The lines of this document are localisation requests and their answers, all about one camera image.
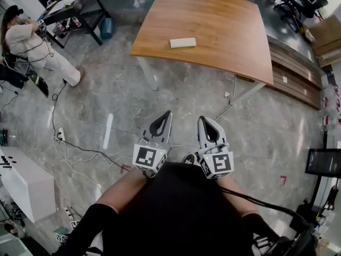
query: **shoe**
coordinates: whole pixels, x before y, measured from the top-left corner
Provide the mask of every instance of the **shoe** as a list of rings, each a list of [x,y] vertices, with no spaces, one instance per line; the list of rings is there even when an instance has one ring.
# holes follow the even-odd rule
[[[85,69],[83,66],[77,66],[76,69],[79,71],[79,74],[80,74],[79,82],[77,83],[77,84],[79,84],[80,81],[82,80],[82,78],[84,77]]]
[[[194,164],[195,160],[196,160],[196,157],[194,154],[187,154],[185,158],[183,159],[182,163]]]

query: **black sleeve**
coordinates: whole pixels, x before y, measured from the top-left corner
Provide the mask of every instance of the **black sleeve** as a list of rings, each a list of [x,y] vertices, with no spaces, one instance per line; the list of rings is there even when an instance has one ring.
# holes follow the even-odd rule
[[[65,245],[59,247],[52,256],[83,256],[94,237],[105,227],[112,226],[116,219],[117,213],[113,208],[102,204],[90,206]]]
[[[277,233],[275,233],[269,225],[263,220],[263,218],[256,214],[251,213],[249,215],[244,216],[243,218],[244,225],[252,232],[260,237],[267,237],[269,241],[276,242],[279,239]]]

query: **white cabinet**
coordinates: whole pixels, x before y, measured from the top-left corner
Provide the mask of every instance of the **white cabinet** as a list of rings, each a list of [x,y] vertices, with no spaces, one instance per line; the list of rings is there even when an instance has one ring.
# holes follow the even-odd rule
[[[35,222],[54,213],[53,176],[19,148],[0,147],[0,156],[2,183],[24,214]]]

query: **white block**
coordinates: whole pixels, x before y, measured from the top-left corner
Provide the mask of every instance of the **white block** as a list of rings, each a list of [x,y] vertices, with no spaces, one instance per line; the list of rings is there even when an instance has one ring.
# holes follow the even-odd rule
[[[133,165],[140,170],[157,173],[167,159],[167,151],[135,144]]]
[[[195,38],[172,39],[169,41],[170,41],[170,47],[173,49],[177,47],[197,46],[197,42]]]
[[[54,213],[53,176],[19,148],[0,147],[0,156],[12,166],[11,169],[0,166],[2,183],[24,214],[34,223]]]
[[[234,171],[233,152],[203,155],[200,165],[207,178],[223,177]]]

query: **office chair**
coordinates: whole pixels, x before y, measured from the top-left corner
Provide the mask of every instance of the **office chair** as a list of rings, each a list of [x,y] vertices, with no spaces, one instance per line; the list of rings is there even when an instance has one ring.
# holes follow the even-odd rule
[[[281,16],[281,20],[285,18],[293,20],[294,24],[292,22],[288,22],[288,24],[297,33],[302,27],[302,14],[307,18],[313,18],[314,16],[320,18],[321,16],[316,11],[326,5],[328,5],[327,0],[282,0],[282,3],[276,5],[274,9],[280,9],[285,13]]]

